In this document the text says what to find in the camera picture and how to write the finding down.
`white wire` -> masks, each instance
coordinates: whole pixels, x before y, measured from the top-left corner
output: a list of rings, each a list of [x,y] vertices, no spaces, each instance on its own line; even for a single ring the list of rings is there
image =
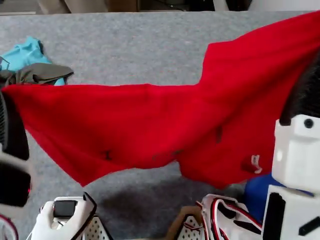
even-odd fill
[[[220,233],[220,228],[219,228],[219,225],[218,225],[218,205],[219,205],[219,203],[222,203],[226,209],[229,209],[229,210],[231,210],[231,211],[233,211],[233,212],[237,212],[238,214],[244,216],[244,217],[245,217],[246,219],[248,219],[249,222],[252,223],[257,229],[259,229],[260,231],[262,231],[261,226],[257,225],[250,217],[246,216],[245,214],[243,214],[243,213],[240,212],[239,210],[228,206],[228,205],[225,203],[225,201],[223,201],[222,199],[218,199],[218,200],[216,200],[216,202],[214,203],[214,219],[215,219],[215,229],[216,229],[216,232],[218,233],[219,240],[225,240],[224,237],[223,237],[223,236],[221,235],[221,233]]]
[[[218,199],[215,203],[214,203],[214,222],[215,222],[215,229],[216,229],[216,232],[218,233],[218,238],[219,240],[225,240],[222,235],[221,235],[221,232],[220,232],[220,228],[219,228],[219,225],[218,225],[218,205],[219,203],[222,203],[224,204],[225,202],[221,199]]]
[[[2,232],[4,231],[3,228],[5,227],[5,229],[10,232],[13,239],[18,240],[17,232],[13,223],[11,223],[6,217],[2,215],[0,217],[0,223],[2,223]]]
[[[29,235],[26,237],[25,240],[28,240],[31,237],[31,235],[32,235],[32,231],[29,233]]]

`white plastic housing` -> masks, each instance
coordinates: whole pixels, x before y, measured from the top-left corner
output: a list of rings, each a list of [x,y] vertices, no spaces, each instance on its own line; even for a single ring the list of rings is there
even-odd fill
[[[312,120],[307,128],[305,120]],[[297,115],[291,125],[275,124],[272,176],[288,188],[320,193],[320,119]]]
[[[307,235],[299,235],[300,227],[320,216],[320,200],[301,191],[281,186],[270,185],[268,189],[267,201],[264,211],[262,226],[262,236],[265,230],[267,209],[271,193],[278,193],[285,201],[281,236],[277,240],[319,240],[320,227],[315,228]],[[278,206],[270,209],[272,212],[278,211]]]

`red wire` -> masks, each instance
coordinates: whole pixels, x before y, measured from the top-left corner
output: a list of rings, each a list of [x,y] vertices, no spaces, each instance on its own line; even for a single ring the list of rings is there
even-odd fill
[[[202,226],[203,226],[203,229],[204,229],[204,240],[209,240],[207,238],[207,235],[208,235],[207,228],[206,228],[207,224],[205,223],[204,216],[201,216],[201,220],[202,220]]]
[[[224,240],[229,240],[229,238],[227,237],[227,234],[221,228],[219,228],[219,229],[220,229],[220,233],[221,233],[222,237],[224,238]]]
[[[211,220],[212,220],[212,226],[213,226],[214,240],[219,240],[219,233],[217,232],[217,228],[216,228],[217,223],[216,223],[216,218],[215,218],[215,205],[217,204],[218,200],[219,200],[219,198],[215,198],[211,204],[211,206],[212,206]]]
[[[213,200],[213,202],[212,202],[212,204],[211,204],[211,207],[212,207],[212,210],[211,210],[211,220],[212,220],[212,228],[213,228],[213,237],[215,238],[215,240],[216,240],[216,238],[217,238],[217,240],[219,240],[219,233],[217,232],[217,220],[216,220],[216,218],[215,218],[215,208],[216,208],[216,204],[217,204],[217,201],[218,200],[222,200],[223,201],[223,199],[222,198],[215,198],[214,200]],[[243,214],[243,215],[245,215],[248,219],[250,219],[252,222],[254,222],[256,225],[258,225],[260,228],[262,228],[262,225],[259,223],[259,222],[257,222],[248,212],[246,212],[245,210],[243,210],[242,208],[240,208],[240,207],[238,207],[238,206],[234,206],[234,205],[232,205],[232,204],[230,204],[230,203],[226,203],[225,202],[225,204],[228,206],[228,207],[230,207],[230,208],[232,208],[232,209],[234,209],[234,210],[237,210],[238,212],[240,212],[241,214]],[[221,228],[219,228],[219,230],[220,230],[220,233],[221,233],[221,235],[222,235],[222,237],[225,239],[225,240],[229,240],[228,239],[228,237],[227,237],[227,235],[226,235],[226,233],[221,229]]]

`gray carpet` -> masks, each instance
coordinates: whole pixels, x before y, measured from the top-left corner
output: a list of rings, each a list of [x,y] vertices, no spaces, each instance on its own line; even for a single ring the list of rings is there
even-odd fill
[[[26,36],[33,36],[43,42],[45,53],[53,62],[74,70],[70,84],[194,84],[200,78],[209,43],[231,40],[298,14],[162,12],[5,16],[1,17],[0,52],[23,42]],[[212,186],[181,177],[176,163],[158,169],[114,173],[82,189],[30,136],[29,147],[30,160],[39,179],[23,218],[15,221],[21,239],[31,231],[42,204],[57,196],[81,195],[84,189],[97,201],[97,213],[116,239],[161,237],[181,206],[192,205],[205,194],[218,192]],[[228,189],[224,193],[232,196],[237,191]]]

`stain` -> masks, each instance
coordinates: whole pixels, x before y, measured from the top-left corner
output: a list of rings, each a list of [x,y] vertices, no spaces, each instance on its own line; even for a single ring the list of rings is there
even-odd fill
[[[223,133],[222,126],[218,126],[215,131],[215,143],[217,143],[217,144],[221,143],[222,133]]]
[[[104,155],[105,160],[108,160],[108,161],[112,160],[112,158],[110,157],[110,150],[105,151],[104,154],[105,154]]]

